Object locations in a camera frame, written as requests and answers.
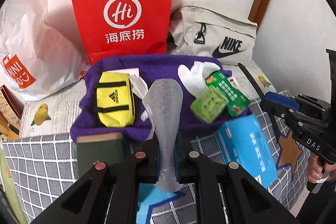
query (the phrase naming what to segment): purple cloth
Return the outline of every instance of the purple cloth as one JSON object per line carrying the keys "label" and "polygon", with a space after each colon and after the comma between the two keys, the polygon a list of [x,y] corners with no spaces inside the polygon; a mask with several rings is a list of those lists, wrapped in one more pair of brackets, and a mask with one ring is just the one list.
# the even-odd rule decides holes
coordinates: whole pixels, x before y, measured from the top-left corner
{"label": "purple cloth", "polygon": [[[122,132],[126,137],[134,140],[145,141],[151,131],[152,124],[149,119],[143,122],[140,118],[144,111],[142,101],[137,96],[134,96],[135,101],[135,121],[131,126],[124,128],[107,128],[102,125],[97,118],[97,113],[93,110],[96,103],[96,93],[93,90],[94,85],[99,82],[103,71],[139,68],[140,76],[147,83],[148,88],[156,79],[172,78],[175,79],[182,88],[183,102],[180,116],[180,131],[183,137],[194,137],[199,135],[211,134],[224,122],[232,120],[232,117],[227,111],[224,111],[213,123],[208,124],[198,120],[190,110],[191,103],[195,100],[181,83],[177,74],[177,68],[180,64],[186,65],[189,69],[193,66],[194,61],[213,62],[222,67],[220,62],[212,57],[198,56],[182,56],[182,55],[126,55],[126,56],[111,56],[99,60],[85,74],[86,95],[79,104],[82,109],[81,114],[74,122],[70,134],[73,141],[76,142],[78,136],[104,134],[110,132]],[[230,77],[230,70],[222,72]],[[250,114],[250,110],[245,110],[241,115]]]}

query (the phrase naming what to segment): brown star pattern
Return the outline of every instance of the brown star pattern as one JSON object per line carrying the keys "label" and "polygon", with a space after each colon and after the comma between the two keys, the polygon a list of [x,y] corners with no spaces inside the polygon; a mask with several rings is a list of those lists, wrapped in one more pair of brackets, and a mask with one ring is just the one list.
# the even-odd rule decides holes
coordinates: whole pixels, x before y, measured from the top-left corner
{"label": "brown star pattern", "polygon": [[280,154],[276,164],[277,170],[291,166],[292,180],[296,170],[297,160],[302,155],[303,151],[293,139],[293,132],[290,130],[287,137],[282,135],[279,138]]}

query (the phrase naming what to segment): black pants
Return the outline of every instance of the black pants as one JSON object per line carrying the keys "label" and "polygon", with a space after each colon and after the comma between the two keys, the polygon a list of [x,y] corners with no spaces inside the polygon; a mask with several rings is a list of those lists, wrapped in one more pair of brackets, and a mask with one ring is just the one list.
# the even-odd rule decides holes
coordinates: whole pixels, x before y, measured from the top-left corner
{"label": "black pants", "polygon": [[317,194],[310,193],[296,219],[301,224],[336,223],[335,185],[325,182]]}

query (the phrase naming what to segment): white mesh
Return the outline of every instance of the white mesh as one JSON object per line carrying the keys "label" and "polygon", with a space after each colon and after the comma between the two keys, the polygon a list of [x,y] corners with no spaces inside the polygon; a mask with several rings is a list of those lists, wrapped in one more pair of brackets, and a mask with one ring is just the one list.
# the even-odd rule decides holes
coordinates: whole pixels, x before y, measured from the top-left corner
{"label": "white mesh", "polygon": [[174,79],[155,80],[142,103],[152,123],[149,139],[154,131],[160,144],[160,173],[156,186],[165,192],[182,188],[175,177],[175,140],[180,123],[183,92]]}

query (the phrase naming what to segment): blue box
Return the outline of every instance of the blue box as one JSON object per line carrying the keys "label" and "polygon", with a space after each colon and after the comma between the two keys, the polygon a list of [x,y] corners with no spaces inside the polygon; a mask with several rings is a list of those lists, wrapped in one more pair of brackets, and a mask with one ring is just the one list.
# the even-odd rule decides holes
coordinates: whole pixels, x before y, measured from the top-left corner
{"label": "blue box", "polygon": [[267,140],[255,115],[226,122],[215,137],[225,163],[238,162],[264,188],[278,177]]}

